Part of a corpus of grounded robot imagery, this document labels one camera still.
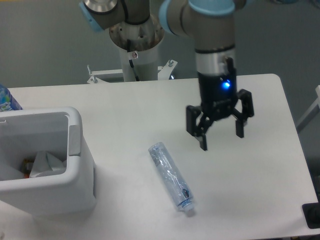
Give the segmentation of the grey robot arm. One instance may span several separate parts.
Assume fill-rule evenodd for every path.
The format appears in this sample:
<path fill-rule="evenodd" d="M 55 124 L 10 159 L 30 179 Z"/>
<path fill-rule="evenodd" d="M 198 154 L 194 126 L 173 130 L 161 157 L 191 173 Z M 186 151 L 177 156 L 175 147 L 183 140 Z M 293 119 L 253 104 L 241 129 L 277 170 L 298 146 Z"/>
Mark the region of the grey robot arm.
<path fill-rule="evenodd" d="M 165 0 L 157 16 L 148 0 L 82 0 L 79 8 L 90 27 L 108 30 L 118 48 L 126 82 L 158 80 L 158 48 L 165 33 L 194 41 L 201 103 L 186 107 L 186 131 L 207 149 L 214 122 L 235 117 L 244 137 L 254 115 L 252 94 L 237 88 L 234 14 L 246 0 Z"/>

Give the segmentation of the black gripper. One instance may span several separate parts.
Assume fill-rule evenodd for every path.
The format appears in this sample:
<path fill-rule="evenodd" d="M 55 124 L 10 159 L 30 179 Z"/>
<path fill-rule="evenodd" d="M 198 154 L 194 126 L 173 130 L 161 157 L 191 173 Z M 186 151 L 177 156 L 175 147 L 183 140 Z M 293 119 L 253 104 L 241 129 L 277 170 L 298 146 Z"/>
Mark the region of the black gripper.
<path fill-rule="evenodd" d="M 214 120 L 228 118 L 232 114 L 236 118 L 236 135 L 243 138 L 247 120 L 255 114 L 252 93 L 245 89 L 237 93 L 234 59 L 227 57 L 225 63 L 226 70 L 222 74 L 198 73 L 201 104 L 186 107 L 186 131 L 199 141 L 204 151 L 208 150 L 206 133 Z M 235 108 L 238 99 L 241 101 L 242 112 Z"/>

